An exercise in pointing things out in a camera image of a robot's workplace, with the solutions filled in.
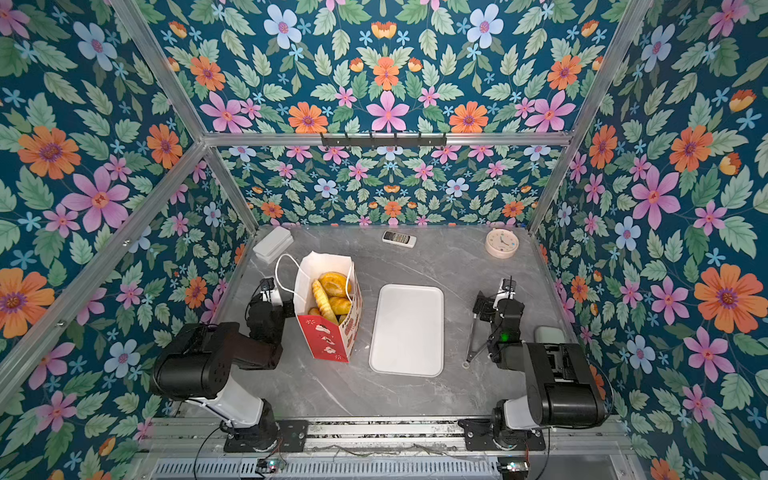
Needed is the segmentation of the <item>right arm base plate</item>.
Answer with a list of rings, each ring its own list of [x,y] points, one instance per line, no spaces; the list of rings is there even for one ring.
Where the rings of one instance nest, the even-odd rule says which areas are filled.
[[[490,418],[464,418],[458,421],[468,451],[544,451],[546,441],[538,430],[512,430],[502,421]]]

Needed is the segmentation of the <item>pink round clock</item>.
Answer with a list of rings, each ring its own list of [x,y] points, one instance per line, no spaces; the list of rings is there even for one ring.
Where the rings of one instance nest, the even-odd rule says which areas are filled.
[[[485,250],[494,258],[512,258],[519,249],[520,241],[510,230],[493,229],[485,238]]]

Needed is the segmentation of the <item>black hook rail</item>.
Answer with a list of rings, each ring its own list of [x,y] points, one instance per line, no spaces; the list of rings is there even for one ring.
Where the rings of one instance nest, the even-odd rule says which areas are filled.
[[[321,145],[324,147],[443,147],[448,144],[446,134],[321,134]]]

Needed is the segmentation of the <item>round golden bread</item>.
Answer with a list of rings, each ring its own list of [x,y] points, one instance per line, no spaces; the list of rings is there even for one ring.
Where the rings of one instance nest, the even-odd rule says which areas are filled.
[[[328,297],[352,298],[352,281],[348,276],[338,272],[326,272],[318,279]]]

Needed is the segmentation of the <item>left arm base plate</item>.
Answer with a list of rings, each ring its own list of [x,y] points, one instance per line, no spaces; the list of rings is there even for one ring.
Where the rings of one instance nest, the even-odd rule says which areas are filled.
[[[267,421],[253,427],[225,427],[226,453],[299,453],[308,438],[306,420]]]

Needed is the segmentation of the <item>white rectangular tray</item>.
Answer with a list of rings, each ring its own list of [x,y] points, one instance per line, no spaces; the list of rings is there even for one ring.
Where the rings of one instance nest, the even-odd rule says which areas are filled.
[[[386,284],[378,295],[369,366],[379,374],[434,378],[444,367],[444,294]]]

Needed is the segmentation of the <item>yellow croissant bread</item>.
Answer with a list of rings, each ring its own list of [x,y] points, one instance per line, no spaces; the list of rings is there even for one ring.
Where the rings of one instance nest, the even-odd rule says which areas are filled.
[[[352,308],[352,302],[346,297],[330,297],[329,304],[336,316],[348,315]]]

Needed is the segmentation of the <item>long twisted bread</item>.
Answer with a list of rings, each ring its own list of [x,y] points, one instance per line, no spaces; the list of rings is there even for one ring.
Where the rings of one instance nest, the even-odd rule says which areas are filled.
[[[328,297],[324,287],[320,283],[320,281],[319,280],[314,280],[312,282],[311,288],[312,288],[312,293],[313,293],[313,296],[314,296],[314,299],[315,299],[315,302],[316,302],[317,309],[320,312],[320,315],[324,319],[326,319],[326,320],[328,320],[328,321],[330,321],[330,322],[332,322],[334,324],[338,324],[337,316],[333,313],[333,311],[331,309],[331,306],[329,304],[329,297]]]

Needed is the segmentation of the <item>white remote control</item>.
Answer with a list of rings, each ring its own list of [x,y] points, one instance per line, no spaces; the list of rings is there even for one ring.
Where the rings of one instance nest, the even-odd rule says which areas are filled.
[[[417,242],[417,239],[412,235],[395,231],[385,231],[382,235],[382,241],[384,243],[400,247],[413,248]]]

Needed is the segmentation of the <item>white plastic box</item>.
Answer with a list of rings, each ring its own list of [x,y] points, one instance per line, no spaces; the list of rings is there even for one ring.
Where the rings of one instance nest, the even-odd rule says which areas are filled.
[[[292,233],[281,226],[273,227],[253,247],[256,258],[266,264],[276,261],[294,242]]]

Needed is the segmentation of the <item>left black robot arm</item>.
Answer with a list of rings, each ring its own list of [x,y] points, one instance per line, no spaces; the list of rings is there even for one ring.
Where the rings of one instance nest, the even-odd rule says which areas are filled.
[[[162,349],[153,366],[153,394],[186,402],[220,418],[227,452],[268,451],[280,440],[270,403],[249,393],[232,370],[269,371],[283,353],[285,321],[292,308],[272,277],[260,281],[248,303],[247,335],[237,322],[184,326]]]

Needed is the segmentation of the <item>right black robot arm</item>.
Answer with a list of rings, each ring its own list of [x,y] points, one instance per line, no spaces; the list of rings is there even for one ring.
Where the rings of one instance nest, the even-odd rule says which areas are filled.
[[[501,400],[482,434],[501,450],[521,447],[545,428],[596,428],[609,417],[608,394],[592,373],[582,348],[565,341],[561,330],[539,327],[535,342],[522,338],[523,302],[515,298],[516,282],[501,280],[491,295],[479,292],[472,307],[472,324],[489,325],[482,347],[469,347],[463,363],[469,367],[480,354],[501,370],[524,374],[526,392]]]

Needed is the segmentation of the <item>red white paper bag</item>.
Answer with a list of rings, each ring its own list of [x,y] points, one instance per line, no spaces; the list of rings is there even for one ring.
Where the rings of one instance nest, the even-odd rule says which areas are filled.
[[[274,280],[292,296],[293,310],[312,356],[349,362],[363,309],[352,258],[311,252],[296,260],[284,253],[276,261]]]

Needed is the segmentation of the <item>pale green object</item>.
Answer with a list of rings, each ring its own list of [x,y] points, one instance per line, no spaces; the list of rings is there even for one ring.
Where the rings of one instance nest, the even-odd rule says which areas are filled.
[[[541,344],[564,344],[567,342],[567,337],[559,328],[539,326],[534,331],[534,341]]]

